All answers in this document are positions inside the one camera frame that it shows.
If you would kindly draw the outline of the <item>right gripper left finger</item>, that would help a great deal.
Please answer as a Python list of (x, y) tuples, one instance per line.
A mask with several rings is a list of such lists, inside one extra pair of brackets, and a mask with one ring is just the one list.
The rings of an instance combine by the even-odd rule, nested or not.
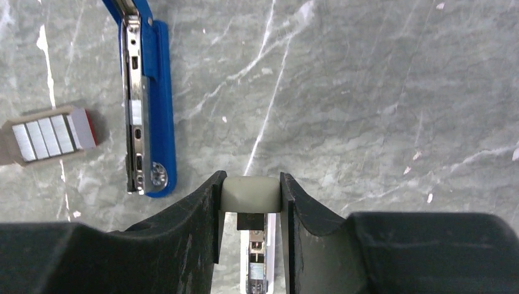
[(79, 222), (1, 225), (2, 293), (209, 293), (218, 262), (226, 178), (124, 231)]

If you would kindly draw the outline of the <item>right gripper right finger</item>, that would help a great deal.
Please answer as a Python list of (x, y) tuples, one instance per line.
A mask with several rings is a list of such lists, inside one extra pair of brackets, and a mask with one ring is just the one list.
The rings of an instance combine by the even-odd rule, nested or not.
[(517, 293), (518, 237), (485, 213), (342, 218), (280, 175), (288, 293)]

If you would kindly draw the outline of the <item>silver staple strip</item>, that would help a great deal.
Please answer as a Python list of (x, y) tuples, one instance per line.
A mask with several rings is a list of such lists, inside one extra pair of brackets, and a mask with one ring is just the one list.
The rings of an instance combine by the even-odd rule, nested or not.
[(253, 263), (253, 262), (249, 263), (248, 278), (250, 280), (263, 281), (265, 279), (264, 263)]
[(133, 126), (142, 126), (143, 125), (143, 107), (142, 101), (140, 100), (130, 100), (130, 123)]

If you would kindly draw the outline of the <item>beige white stapler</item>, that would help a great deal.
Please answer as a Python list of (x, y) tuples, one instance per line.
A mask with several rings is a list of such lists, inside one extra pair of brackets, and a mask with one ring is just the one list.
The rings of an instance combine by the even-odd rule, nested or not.
[[(220, 210), (236, 213), (240, 232), (241, 293), (273, 293), (277, 213), (281, 211), (281, 188), (276, 178), (227, 177), (222, 186)], [(248, 278), (249, 263), (264, 263), (263, 281)]]

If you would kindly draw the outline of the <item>blue black stapler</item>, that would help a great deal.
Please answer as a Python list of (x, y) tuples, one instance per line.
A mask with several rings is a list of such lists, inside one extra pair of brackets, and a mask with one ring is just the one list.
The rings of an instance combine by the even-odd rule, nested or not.
[[(168, 26), (147, 1), (104, 5), (119, 29), (127, 192), (165, 197), (177, 183)], [(142, 126), (130, 123), (130, 100), (142, 101)]]

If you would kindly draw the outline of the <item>staple box tray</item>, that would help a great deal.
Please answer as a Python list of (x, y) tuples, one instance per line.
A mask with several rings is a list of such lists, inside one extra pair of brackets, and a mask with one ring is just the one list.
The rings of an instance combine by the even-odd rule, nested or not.
[(97, 145), (88, 111), (68, 105), (8, 119), (1, 126), (1, 165), (59, 161)]

